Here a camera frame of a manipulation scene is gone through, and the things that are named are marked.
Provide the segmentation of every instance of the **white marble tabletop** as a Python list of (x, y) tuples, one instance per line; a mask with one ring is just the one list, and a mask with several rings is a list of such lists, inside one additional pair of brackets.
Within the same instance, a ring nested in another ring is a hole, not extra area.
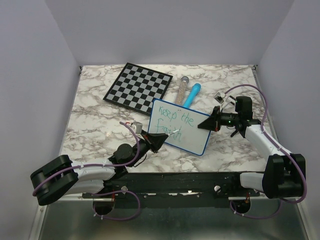
[[(201, 91), (191, 109), (210, 114), (218, 102), (214, 96), (239, 84), (256, 85), (250, 66), (247, 65), (142, 65), (173, 76), (164, 100), (174, 102), (180, 78), (188, 76), (190, 82), (185, 98), (195, 83)], [(71, 160), (92, 162), (108, 158), (119, 145), (135, 144), (129, 131), (120, 121), (138, 121), (148, 129), (149, 117), (103, 100), (124, 65), (84, 66), (77, 88), (61, 154)], [(253, 117), (262, 119), (264, 107), (258, 92), (253, 88), (237, 88), (234, 97), (243, 94), (252, 98)], [(222, 127), (212, 132), (204, 155), (196, 156), (164, 144), (158, 153), (148, 152), (146, 161), (129, 172), (229, 172), (264, 171), (266, 161), (254, 146), (240, 134), (230, 137), (233, 130)]]

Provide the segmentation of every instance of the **black and white checkered board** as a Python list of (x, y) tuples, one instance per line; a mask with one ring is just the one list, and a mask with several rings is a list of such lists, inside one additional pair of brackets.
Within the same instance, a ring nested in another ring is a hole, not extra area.
[(171, 75), (127, 63), (103, 100), (150, 116), (153, 100), (164, 97), (171, 80)]

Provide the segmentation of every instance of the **checkerboard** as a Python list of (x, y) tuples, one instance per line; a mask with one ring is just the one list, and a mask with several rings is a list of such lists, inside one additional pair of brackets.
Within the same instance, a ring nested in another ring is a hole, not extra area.
[(127, 63), (103, 100), (149, 115), (154, 99), (162, 99), (171, 75)]

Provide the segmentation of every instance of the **blue handle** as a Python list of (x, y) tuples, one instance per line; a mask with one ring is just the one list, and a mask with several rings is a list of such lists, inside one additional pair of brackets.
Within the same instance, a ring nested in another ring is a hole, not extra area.
[(185, 100), (185, 103), (183, 104), (183, 107), (187, 109), (190, 107), (192, 101), (194, 100), (195, 96), (198, 94), (200, 89), (201, 89), (201, 85), (199, 83), (196, 83), (195, 85), (193, 85), (188, 98)]

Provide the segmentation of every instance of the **gray wall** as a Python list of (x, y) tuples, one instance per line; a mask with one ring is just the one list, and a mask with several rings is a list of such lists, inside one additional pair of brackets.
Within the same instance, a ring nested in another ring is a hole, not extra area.
[(46, 0), (82, 65), (257, 64), (292, 0)]
[(320, 236), (320, 1), (296, 0), (259, 63), (280, 142), (305, 156), (306, 205)]
[(0, 1), (0, 239), (26, 240), (30, 174), (59, 153), (79, 67), (44, 0)]

